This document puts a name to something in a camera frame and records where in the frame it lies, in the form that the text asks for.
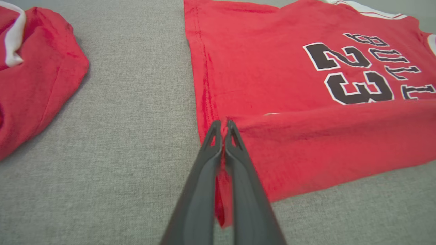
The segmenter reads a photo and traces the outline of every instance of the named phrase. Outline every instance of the red jersey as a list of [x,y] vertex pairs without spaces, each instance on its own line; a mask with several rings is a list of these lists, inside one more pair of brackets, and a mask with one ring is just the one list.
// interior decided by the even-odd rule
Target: red jersey
[[[341,0],[184,8],[200,139],[235,121],[271,201],[436,159],[436,36],[415,18]],[[225,226],[226,173],[216,193]]]
[[62,16],[0,1],[0,160],[45,129],[87,70]]

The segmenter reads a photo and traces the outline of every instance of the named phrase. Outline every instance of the black number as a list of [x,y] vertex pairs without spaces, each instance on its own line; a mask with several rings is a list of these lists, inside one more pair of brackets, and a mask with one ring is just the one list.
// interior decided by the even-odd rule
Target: black number
[[[342,72],[329,74],[324,81],[330,94],[336,102],[342,105],[360,104],[393,100],[392,93],[386,79],[376,71],[364,72],[366,82],[353,82],[357,92],[347,92],[344,85],[350,84]],[[377,92],[368,89],[368,84],[376,87]]]
[[[369,68],[371,66],[371,63],[362,54],[362,52],[352,46],[344,47],[342,49],[347,56],[353,56],[356,61],[350,61],[347,57],[331,50],[323,43],[312,43],[304,46],[303,48],[306,50],[317,71],[333,70],[339,68],[340,65],[336,62],[336,59],[352,67]],[[335,58],[327,57],[326,53],[330,53]]]

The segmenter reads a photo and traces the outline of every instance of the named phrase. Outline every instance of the folded red jersey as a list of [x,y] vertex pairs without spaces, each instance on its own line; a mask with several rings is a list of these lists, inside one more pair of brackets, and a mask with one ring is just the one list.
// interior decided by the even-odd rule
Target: folded red jersey
[[235,121],[270,201],[436,159],[436,36],[415,18],[341,0],[184,8],[200,138]]
[[48,9],[0,1],[0,160],[39,134],[79,87],[88,59]]

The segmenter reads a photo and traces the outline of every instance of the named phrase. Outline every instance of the red fabric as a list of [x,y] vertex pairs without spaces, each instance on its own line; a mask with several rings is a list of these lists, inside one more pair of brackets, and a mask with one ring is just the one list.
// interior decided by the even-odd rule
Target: red fabric
[[73,28],[48,9],[25,11],[20,65],[4,63],[4,37],[18,13],[0,7],[0,160],[39,134],[79,87],[88,60]]
[[[436,57],[416,19],[317,0],[184,8],[200,139],[214,120],[234,120],[270,201],[436,159]],[[352,64],[321,52],[330,67],[318,66],[305,50],[316,43]],[[221,173],[222,226],[232,223],[230,185]]]

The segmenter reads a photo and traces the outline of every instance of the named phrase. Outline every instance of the gray fabric surface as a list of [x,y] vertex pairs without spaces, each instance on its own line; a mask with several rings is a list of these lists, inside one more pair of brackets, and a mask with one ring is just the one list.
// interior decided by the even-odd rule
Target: gray fabric surface
[[[436,33],[433,0],[358,2]],[[11,3],[59,12],[91,65],[53,123],[0,163],[0,244],[157,244],[200,146],[183,1]],[[435,179],[433,162],[273,207],[289,244],[436,244]],[[231,240],[216,227],[215,244]]]

